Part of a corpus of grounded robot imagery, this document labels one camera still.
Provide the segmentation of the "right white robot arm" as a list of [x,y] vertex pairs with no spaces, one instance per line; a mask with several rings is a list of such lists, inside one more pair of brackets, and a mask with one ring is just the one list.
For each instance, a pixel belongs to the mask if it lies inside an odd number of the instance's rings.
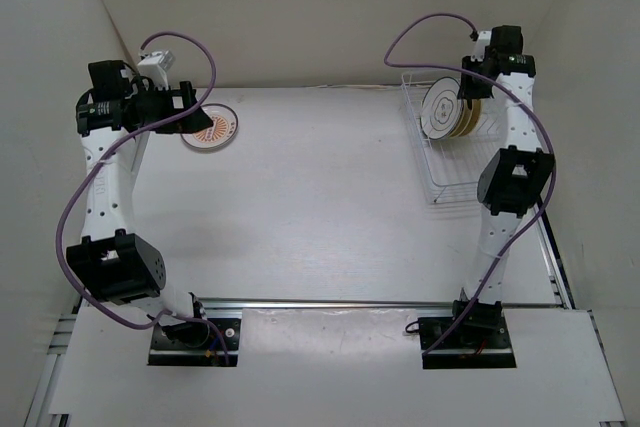
[[546,135],[533,114],[536,67],[523,51],[521,28],[498,26],[474,39],[473,54],[462,59],[458,98],[465,107],[493,104],[499,114],[499,148],[477,183],[478,247],[449,322],[450,337],[464,347],[484,336],[485,323],[498,322],[508,250],[555,168],[552,149],[540,143]]

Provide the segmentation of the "white green-rimmed plate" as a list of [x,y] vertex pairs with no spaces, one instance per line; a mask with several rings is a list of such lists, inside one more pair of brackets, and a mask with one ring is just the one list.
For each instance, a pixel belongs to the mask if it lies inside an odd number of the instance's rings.
[[462,101],[458,98],[459,82],[452,77],[437,80],[422,101],[420,125],[429,140],[449,137],[462,116]]

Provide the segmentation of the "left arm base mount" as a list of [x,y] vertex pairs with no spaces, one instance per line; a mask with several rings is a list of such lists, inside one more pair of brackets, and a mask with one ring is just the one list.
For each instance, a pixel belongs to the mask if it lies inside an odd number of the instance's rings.
[[225,341],[207,325],[179,323],[153,329],[147,364],[171,367],[236,367],[241,339],[240,317],[209,317]]

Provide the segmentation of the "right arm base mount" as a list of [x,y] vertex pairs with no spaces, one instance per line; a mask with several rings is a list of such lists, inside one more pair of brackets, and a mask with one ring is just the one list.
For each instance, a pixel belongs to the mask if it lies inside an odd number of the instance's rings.
[[513,369],[517,367],[506,319],[494,330],[462,323],[427,353],[453,323],[449,317],[419,317],[405,326],[406,335],[419,337],[424,370]]

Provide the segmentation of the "orange sunburst plate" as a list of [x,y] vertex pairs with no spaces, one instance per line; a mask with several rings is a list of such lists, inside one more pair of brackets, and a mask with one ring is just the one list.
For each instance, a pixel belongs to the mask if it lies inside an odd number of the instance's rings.
[[182,142],[196,152],[210,153],[231,144],[239,130],[237,113],[222,103],[206,103],[203,111],[210,117],[211,127],[181,136]]

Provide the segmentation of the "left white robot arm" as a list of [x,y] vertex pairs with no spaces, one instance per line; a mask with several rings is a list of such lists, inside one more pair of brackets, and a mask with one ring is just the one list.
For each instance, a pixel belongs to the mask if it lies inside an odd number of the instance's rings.
[[188,81],[171,87],[173,56],[156,51],[135,67],[122,60],[89,64],[91,88],[76,104],[76,130],[87,178],[80,239],[57,255],[65,276],[89,303],[107,311],[130,305],[151,325],[174,326],[188,347],[206,342],[210,324],[192,293],[173,286],[160,251],[136,232],[133,191],[151,134],[190,134],[212,126]]

